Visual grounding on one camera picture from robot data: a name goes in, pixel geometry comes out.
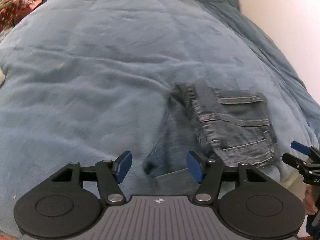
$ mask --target ridged surface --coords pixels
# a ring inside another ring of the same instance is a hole
[[[22,240],[31,239],[28,236],[22,238]],[[186,196],[133,196],[125,205],[108,208],[94,227],[71,239],[245,240],[246,238],[227,229],[211,208],[193,205]]]

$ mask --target denim pants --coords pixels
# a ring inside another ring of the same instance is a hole
[[[145,161],[145,172],[175,187],[180,178],[184,184],[188,181],[186,191],[194,189],[186,166],[189,151],[204,159],[214,154],[226,166],[246,162],[262,167],[273,162],[279,150],[266,98],[202,82],[178,83],[168,98],[159,140]]]

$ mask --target bed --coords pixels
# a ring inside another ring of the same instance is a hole
[[[261,93],[281,154],[306,159],[293,140],[319,147],[319,105],[238,0],[48,0],[0,51],[0,230],[10,235],[20,234],[19,197],[71,161],[89,166],[129,149],[126,195],[196,187],[183,164],[157,178],[143,170],[177,82]],[[281,154],[261,168],[276,181],[292,173]],[[165,183],[177,178],[179,187]]]

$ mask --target red patterned fabric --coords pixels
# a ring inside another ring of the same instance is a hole
[[[0,11],[0,32],[16,17],[28,4],[24,0],[10,0]]]

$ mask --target logo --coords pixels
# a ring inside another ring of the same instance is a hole
[[[156,201],[158,204],[161,204],[161,203],[163,203],[165,200],[162,199],[162,198],[157,198],[155,201]]]

